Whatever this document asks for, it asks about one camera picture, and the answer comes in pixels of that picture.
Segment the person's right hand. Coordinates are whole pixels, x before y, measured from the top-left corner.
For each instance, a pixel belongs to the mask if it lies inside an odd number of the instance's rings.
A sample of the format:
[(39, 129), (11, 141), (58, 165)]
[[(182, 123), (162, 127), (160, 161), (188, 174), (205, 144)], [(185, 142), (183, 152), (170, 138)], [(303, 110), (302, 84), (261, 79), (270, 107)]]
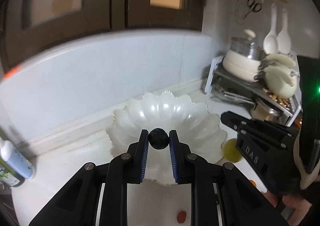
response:
[(309, 212), (312, 204), (300, 195), (284, 195), (282, 202), (285, 206), (294, 209), (294, 212), (287, 220), (289, 225), (297, 226)]

